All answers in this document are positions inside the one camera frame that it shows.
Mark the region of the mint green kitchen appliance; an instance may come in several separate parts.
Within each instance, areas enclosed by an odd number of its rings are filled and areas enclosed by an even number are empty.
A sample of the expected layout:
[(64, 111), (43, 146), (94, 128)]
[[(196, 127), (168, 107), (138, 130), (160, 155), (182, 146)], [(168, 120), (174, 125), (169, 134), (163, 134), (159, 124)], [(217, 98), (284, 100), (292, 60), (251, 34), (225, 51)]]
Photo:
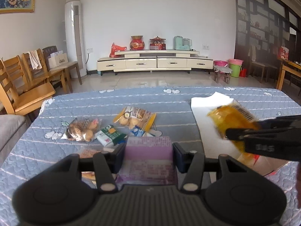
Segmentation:
[(183, 38), (182, 36), (174, 36), (173, 48), (175, 50), (191, 50), (192, 40), (189, 38)]

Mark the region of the near light wooden chair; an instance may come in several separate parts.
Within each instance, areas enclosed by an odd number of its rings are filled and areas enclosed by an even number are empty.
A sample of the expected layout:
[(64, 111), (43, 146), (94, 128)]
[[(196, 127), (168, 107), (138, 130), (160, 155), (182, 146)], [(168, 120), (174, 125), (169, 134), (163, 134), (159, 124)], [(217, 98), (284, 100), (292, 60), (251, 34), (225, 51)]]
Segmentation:
[(55, 93), (51, 83), (44, 83), (19, 95), (1, 61), (1, 103), (7, 114), (25, 116), (40, 108), (43, 101)]

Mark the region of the dark wooden display shelf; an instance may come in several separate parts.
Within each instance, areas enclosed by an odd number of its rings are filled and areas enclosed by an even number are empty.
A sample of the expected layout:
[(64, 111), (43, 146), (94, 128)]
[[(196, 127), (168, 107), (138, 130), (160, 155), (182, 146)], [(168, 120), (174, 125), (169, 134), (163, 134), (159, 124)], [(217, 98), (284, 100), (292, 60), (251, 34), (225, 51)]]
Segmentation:
[(277, 65), (281, 47), (290, 61), (300, 61), (300, 16), (280, 0), (236, 0), (235, 58), (249, 68), (256, 61)]

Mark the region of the yellow snack pack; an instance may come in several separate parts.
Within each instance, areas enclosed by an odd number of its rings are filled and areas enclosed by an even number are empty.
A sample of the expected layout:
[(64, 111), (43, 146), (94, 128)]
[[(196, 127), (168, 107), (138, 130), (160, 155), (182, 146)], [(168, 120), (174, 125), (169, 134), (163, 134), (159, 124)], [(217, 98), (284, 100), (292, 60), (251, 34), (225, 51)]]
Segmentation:
[(250, 154), (244, 151), (244, 141), (230, 139), (226, 135), (227, 129), (251, 129), (259, 130), (260, 125), (256, 119), (240, 105), (231, 103), (219, 106), (211, 110), (208, 117), (213, 121), (215, 128), (222, 138), (231, 140), (235, 148), (240, 152), (238, 161), (246, 166), (253, 166), (259, 159), (259, 155)]

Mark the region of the dark chair with bag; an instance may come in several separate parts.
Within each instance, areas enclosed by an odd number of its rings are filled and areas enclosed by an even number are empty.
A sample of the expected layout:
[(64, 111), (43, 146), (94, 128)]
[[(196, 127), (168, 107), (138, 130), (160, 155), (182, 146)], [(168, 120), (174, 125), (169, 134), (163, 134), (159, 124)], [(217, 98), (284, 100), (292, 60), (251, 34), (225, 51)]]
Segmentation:
[(77, 61), (69, 61), (67, 54), (62, 50), (58, 51), (56, 46), (49, 46), (42, 49), (47, 69), (49, 71), (62, 69), (67, 79), (67, 84), (70, 92), (73, 92), (71, 83), (71, 70), (75, 69), (77, 78), (80, 85), (82, 85), (82, 79), (80, 74), (80, 67)]

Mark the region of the red gift box on table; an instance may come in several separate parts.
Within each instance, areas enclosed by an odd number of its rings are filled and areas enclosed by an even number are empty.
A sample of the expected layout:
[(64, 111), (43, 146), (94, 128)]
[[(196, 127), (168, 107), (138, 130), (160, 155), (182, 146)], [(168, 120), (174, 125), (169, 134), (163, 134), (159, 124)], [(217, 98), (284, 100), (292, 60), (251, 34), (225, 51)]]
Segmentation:
[(279, 58), (288, 60), (289, 57), (289, 49), (287, 47), (280, 47), (279, 48)]

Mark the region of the purple snack pack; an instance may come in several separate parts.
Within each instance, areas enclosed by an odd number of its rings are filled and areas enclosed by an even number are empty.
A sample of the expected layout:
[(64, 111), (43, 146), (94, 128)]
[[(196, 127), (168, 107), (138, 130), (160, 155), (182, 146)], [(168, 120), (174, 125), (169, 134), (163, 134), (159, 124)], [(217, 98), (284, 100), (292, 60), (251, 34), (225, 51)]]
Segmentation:
[(175, 184), (173, 146), (168, 136), (129, 137), (116, 183), (131, 185)]

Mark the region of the cream TV cabinet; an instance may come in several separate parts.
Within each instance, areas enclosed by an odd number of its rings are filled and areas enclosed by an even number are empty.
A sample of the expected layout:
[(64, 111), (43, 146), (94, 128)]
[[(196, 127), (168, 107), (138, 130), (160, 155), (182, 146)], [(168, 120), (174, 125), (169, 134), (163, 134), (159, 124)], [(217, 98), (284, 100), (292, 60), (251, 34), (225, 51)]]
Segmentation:
[(97, 71), (114, 73), (129, 71), (191, 71), (213, 70), (213, 60), (200, 56), (195, 50), (126, 50), (115, 53), (115, 58), (100, 58)]

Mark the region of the small red bucket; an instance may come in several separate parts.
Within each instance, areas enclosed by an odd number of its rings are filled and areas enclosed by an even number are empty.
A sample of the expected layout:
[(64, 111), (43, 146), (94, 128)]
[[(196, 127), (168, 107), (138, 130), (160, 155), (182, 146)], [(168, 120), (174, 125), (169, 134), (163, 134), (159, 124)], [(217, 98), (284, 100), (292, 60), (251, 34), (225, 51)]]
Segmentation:
[(240, 70), (239, 76), (242, 77), (242, 78), (245, 78), (246, 74), (247, 74), (247, 69), (243, 68), (242, 70)]

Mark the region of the clear bag brown pastries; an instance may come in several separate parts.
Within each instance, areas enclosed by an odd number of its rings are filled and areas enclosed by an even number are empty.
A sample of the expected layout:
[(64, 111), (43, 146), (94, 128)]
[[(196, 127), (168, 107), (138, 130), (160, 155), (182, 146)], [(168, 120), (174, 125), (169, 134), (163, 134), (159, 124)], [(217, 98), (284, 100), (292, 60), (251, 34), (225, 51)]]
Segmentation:
[[(114, 151), (113, 148), (103, 148), (102, 150), (85, 149), (85, 150), (82, 150), (79, 153), (79, 155), (80, 155), (80, 159), (84, 160), (88, 164), (91, 163), (91, 165), (93, 165), (93, 156), (97, 153), (101, 153), (104, 158), (104, 162), (102, 162), (102, 167), (109, 168), (109, 165), (107, 164), (105, 155), (109, 155), (113, 151)], [(84, 172), (82, 172), (82, 177), (85, 179), (88, 179), (88, 180), (92, 181), (94, 184), (96, 184), (96, 177), (95, 177), (94, 171), (84, 171)]]

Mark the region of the blue white snack pack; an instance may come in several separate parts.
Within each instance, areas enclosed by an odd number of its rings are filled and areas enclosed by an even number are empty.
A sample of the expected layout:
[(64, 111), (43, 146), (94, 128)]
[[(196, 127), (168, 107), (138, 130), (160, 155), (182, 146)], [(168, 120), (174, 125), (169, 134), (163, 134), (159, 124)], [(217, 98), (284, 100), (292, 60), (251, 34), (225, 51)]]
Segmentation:
[(139, 128), (137, 125), (134, 126), (129, 132), (129, 136), (134, 137), (154, 137), (155, 135), (144, 131), (143, 129)]

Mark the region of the white towel on chair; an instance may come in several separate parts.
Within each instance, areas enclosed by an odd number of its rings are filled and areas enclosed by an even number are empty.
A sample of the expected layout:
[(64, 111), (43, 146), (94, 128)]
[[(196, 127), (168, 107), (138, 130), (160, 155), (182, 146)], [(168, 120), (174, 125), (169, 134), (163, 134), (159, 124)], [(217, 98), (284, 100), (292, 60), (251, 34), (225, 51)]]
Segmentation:
[(33, 70), (41, 70), (42, 65), (37, 50), (28, 51), (27, 54), (29, 55), (30, 63)]

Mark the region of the red plastic bag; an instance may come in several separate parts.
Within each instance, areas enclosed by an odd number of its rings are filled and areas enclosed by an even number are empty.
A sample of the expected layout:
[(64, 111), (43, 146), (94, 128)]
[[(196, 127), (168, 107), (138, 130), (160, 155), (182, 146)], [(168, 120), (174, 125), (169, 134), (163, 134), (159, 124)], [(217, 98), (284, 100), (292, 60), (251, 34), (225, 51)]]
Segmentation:
[(120, 57), (120, 55), (117, 55), (116, 52), (123, 52), (125, 50), (127, 50), (127, 47), (121, 47), (119, 45), (116, 45), (115, 43), (112, 43), (109, 57), (110, 58), (118, 58), (118, 57)]

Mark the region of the chair by shelf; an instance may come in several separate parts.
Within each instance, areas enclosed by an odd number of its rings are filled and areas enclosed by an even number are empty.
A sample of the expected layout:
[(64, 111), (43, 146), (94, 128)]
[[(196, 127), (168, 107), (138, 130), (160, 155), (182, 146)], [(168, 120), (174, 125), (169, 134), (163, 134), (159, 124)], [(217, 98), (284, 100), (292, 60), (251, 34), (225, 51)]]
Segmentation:
[(249, 57), (249, 71), (247, 75), (255, 76), (256, 69), (257, 68), (260, 69), (261, 70), (261, 75), (259, 80), (260, 83), (263, 83), (264, 79), (265, 82), (268, 81), (270, 72), (272, 70), (274, 70), (275, 73), (277, 73), (278, 68), (275, 65), (257, 60), (257, 47), (253, 44), (249, 46), (248, 57)]

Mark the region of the white standing air conditioner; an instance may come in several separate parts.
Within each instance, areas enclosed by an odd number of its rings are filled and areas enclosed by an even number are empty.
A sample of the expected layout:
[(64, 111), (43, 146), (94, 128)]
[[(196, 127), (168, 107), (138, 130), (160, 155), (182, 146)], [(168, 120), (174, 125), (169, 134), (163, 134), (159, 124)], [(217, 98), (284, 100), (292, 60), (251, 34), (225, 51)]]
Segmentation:
[(68, 60), (76, 61), (79, 64), (80, 76), (86, 76), (82, 3), (79, 0), (69, 1), (65, 4), (65, 35)]

